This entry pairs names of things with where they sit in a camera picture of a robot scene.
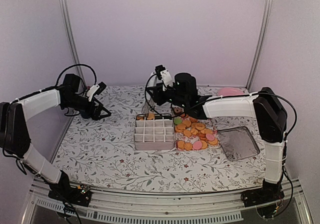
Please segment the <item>metal serving tongs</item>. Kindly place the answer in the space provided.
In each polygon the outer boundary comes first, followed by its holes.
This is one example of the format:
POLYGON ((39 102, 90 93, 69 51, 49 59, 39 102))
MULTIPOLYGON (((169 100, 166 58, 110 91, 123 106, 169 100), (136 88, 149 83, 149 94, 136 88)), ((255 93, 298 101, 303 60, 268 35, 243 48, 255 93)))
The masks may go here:
POLYGON ((150 99, 146 98, 141 109, 141 114, 145 118, 147 118, 149 116, 149 113, 151 113, 154 110, 154 108, 155 108, 154 101, 151 98, 150 99))

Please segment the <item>orange flower cookie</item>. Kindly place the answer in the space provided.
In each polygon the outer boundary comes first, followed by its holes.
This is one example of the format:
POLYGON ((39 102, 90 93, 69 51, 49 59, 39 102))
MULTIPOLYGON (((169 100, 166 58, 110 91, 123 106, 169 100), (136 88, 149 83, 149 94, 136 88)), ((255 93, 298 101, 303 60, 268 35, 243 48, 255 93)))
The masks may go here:
POLYGON ((154 120, 155 119, 155 114, 154 113, 148 113, 147 117, 146 117, 147 120, 154 120))

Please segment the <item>orange swirl cookie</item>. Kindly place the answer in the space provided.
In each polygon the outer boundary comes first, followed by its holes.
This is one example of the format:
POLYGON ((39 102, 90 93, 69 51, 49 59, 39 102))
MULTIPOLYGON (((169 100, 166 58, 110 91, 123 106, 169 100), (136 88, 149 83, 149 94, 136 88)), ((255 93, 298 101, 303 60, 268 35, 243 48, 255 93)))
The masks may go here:
POLYGON ((136 118, 136 120, 137 121, 142 121, 142 120, 144 120, 145 118, 143 117, 143 116, 138 116, 137 118, 136 118))

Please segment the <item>metal tin with white dividers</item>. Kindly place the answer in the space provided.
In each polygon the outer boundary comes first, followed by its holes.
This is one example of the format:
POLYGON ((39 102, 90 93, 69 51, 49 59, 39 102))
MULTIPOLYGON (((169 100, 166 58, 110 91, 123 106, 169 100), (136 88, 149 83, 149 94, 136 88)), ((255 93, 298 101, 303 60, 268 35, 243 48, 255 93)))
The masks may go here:
POLYGON ((144 117, 139 114, 135 117, 134 145, 137 151, 164 151, 175 146, 175 131, 172 115, 155 114, 153 120, 137 120, 144 117))

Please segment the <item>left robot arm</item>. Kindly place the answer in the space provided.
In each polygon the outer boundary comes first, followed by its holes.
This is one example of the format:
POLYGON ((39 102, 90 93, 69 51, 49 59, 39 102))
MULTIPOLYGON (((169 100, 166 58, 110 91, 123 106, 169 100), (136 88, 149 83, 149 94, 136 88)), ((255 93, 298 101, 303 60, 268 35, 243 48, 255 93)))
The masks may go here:
POLYGON ((49 147, 56 146, 62 126, 67 123, 58 109, 72 109, 94 121, 111 115, 96 99, 105 90, 105 83, 95 83, 79 94, 80 80, 75 74, 66 74, 62 84, 0 104, 2 155, 14 159, 22 170, 29 169, 55 185, 54 191, 63 201, 74 197, 74 189, 68 185, 68 175, 48 160, 49 147))

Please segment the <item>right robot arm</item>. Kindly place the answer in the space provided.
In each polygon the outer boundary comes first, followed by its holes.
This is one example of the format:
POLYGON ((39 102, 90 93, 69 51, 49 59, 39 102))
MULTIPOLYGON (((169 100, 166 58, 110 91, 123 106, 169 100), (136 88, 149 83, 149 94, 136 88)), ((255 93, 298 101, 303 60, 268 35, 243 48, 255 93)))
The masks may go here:
POLYGON ((156 81, 152 85, 146 84, 144 92, 158 106, 170 103, 198 120, 216 117, 255 118, 266 155, 264 182, 267 184, 259 190, 258 197, 262 202, 269 202, 278 194, 276 184, 283 177, 285 146, 289 134, 288 113, 280 102, 280 96, 269 87, 240 95, 200 95, 196 79, 185 72, 176 74, 174 79, 170 75, 155 73, 150 79, 156 81))

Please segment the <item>dark blue cup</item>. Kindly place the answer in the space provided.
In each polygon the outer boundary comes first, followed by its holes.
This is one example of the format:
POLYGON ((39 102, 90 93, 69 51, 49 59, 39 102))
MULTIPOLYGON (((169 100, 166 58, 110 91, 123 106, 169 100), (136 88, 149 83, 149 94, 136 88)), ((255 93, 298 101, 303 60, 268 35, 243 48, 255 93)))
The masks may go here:
POLYGON ((79 113, 83 119, 90 119, 91 118, 91 115, 86 111, 80 111, 79 113))

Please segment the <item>chocolate donut cookie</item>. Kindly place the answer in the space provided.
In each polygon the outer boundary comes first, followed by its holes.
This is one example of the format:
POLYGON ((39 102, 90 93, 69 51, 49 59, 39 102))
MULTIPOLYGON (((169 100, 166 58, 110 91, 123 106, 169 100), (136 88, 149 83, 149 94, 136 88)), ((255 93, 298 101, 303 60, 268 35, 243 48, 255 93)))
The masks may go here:
POLYGON ((173 112, 174 112, 175 115, 179 115, 179 114, 181 114, 183 111, 184 111, 184 110, 183 110, 182 108, 180 108, 180 107, 174 107, 174 108, 173 108, 173 112))

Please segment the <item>green round cookie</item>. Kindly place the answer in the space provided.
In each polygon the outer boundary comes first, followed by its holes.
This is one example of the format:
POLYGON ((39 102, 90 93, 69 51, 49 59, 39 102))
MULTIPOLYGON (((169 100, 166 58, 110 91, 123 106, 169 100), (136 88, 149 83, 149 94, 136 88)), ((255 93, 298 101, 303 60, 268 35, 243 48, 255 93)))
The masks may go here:
POLYGON ((173 122, 174 122, 174 124, 175 125, 179 125, 179 124, 181 124, 183 121, 182 121, 182 119, 181 118, 175 118, 174 120, 173 120, 173 122))

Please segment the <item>floral tablecloth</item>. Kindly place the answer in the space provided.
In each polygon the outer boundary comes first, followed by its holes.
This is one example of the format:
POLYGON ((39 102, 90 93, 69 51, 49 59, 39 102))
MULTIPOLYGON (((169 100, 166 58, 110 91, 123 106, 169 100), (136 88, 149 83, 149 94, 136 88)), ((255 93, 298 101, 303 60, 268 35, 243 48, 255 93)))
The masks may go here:
POLYGON ((99 121, 74 117, 53 164, 70 180, 89 186, 156 193, 219 192, 261 187, 265 145, 257 121, 219 116, 185 129, 170 119, 139 118, 142 86, 109 86, 98 99, 111 116, 99 121))

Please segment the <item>pink plate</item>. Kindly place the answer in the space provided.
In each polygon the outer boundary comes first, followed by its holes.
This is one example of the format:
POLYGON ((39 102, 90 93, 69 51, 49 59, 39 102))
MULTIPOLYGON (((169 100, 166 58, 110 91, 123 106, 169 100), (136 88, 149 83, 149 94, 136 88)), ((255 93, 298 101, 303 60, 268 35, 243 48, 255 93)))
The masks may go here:
POLYGON ((235 88, 235 87, 223 87, 221 88, 218 93, 217 96, 240 96, 240 95, 244 95, 245 92, 240 89, 240 88, 235 88))

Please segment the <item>pink round cookie right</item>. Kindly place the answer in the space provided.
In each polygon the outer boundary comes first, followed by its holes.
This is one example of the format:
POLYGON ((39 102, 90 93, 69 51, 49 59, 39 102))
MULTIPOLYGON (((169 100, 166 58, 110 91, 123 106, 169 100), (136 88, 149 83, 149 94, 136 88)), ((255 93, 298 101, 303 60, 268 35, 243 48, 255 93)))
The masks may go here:
POLYGON ((211 141, 211 142, 215 140, 215 136, 211 133, 206 133, 205 137, 208 141, 211 141))

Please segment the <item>silver tin lid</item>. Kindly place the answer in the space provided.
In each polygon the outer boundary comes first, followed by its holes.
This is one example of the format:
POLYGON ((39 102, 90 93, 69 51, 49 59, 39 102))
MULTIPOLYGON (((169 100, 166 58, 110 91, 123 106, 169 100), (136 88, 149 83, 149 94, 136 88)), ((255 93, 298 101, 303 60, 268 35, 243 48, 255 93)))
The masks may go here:
POLYGON ((218 130, 218 137, 226 158, 233 162, 251 158, 260 153, 260 149, 246 126, 218 130))

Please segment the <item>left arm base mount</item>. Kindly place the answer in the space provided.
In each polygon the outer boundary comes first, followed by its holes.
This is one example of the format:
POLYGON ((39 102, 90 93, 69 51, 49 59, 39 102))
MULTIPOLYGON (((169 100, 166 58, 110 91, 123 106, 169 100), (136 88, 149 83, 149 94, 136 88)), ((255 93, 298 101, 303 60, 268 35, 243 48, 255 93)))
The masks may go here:
POLYGON ((61 187, 57 184, 50 184, 48 197, 72 205, 88 207, 92 198, 92 192, 82 185, 78 187, 61 187))

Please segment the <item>aluminium front rail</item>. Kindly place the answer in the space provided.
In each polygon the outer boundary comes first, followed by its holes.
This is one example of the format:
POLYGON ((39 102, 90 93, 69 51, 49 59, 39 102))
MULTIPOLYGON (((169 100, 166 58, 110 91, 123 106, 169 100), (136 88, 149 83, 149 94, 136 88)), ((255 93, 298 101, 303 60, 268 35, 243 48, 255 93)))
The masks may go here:
POLYGON ((246 207, 241 191, 152 193, 92 187, 87 207, 64 211, 49 198, 49 187, 35 179, 27 195, 24 224, 312 224, 298 179, 282 183, 284 199, 275 217, 267 218, 275 202, 246 207))

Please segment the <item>left aluminium frame post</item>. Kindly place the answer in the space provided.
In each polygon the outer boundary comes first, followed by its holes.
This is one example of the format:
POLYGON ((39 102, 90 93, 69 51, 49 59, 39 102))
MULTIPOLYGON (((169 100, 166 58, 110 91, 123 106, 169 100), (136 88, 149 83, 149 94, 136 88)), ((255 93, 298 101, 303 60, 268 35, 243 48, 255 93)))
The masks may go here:
POLYGON ((67 41, 69 44, 69 48, 70 48, 73 62, 74 62, 74 64, 80 64, 80 59, 79 59, 79 55, 77 52, 76 42, 75 42, 74 35, 73 35, 72 24, 71 24, 71 19, 70 19, 70 15, 69 15, 67 0, 59 0, 59 5, 60 5, 60 9, 61 9, 64 28, 65 28, 67 41))

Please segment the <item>aluminium frame post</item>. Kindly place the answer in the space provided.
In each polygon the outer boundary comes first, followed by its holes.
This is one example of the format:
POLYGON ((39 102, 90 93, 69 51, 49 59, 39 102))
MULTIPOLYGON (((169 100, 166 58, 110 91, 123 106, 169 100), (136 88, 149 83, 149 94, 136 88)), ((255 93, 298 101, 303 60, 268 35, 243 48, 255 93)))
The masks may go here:
POLYGON ((73 35, 72 24, 71 24, 71 19, 70 19, 70 15, 69 15, 67 0, 59 0, 59 5, 60 5, 60 9, 61 9, 64 28, 65 28, 67 41, 69 44, 69 48, 70 48, 73 62, 74 62, 74 64, 80 64, 80 59, 79 59, 79 55, 77 52, 76 42, 75 42, 74 35, 73 35))
POLYGON ((270 15, 271 15, 271 11, 272 11, 272 5, 273 5, 273 0, 265 0, 264 1, 262 20, 261 20, 258 39, 257 39, 257 44, 256 44, 256 48, 254 51, 249 76, 248 76, 246 86, 245 86, 245 88, 247 90, 250 90, 252 88, 252 85, 253 85, 253 82, 254 82, 254 79, 255 79, 255 76, 257 73, 257 69, 258 69, 258 65, 259 65, 259 61, 260 61, 260 57, 262 54, 266 33, 267 33, 269 19, 270 19, 270 15))

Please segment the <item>right aluminium frame post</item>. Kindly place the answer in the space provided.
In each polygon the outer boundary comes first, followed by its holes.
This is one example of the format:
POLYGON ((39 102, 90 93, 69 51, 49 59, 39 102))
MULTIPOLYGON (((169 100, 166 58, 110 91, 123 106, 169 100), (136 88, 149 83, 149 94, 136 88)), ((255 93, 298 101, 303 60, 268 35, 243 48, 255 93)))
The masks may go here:
POLYGON ((257 69, 258 69, 258 65, 259 65, 259 61, 260 61, 260 57, 262 54, 266 33, 267 33, 269 19, 270 19, 270 15, 271 15, 271 11, 272 11, 272 5, 273 5, 273 0, 265 0, 264 1, 262 20, 261 20, 258 39, 257 39, 257 44, 256 44, 256 48, 254 51, 249 76, 248 76, 246 86, 245 86, 245 88, 247 90, 250 90, 252 88, 252 85, 253 85, 253 82, 254 82, 254 79, 255 79, 255 76, 257 73, 257 69))

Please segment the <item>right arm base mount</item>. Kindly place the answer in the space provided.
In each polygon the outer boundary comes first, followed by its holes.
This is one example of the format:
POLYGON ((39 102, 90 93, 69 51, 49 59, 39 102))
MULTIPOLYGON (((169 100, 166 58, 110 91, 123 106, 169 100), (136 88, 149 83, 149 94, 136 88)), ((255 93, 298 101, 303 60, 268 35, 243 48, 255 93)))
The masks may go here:
POLYGON ((264 183, 262 187, 248 189, 241 193, 240 199, 245 207, 252 207, 278 201, 285 197, 280 184, 264 183))

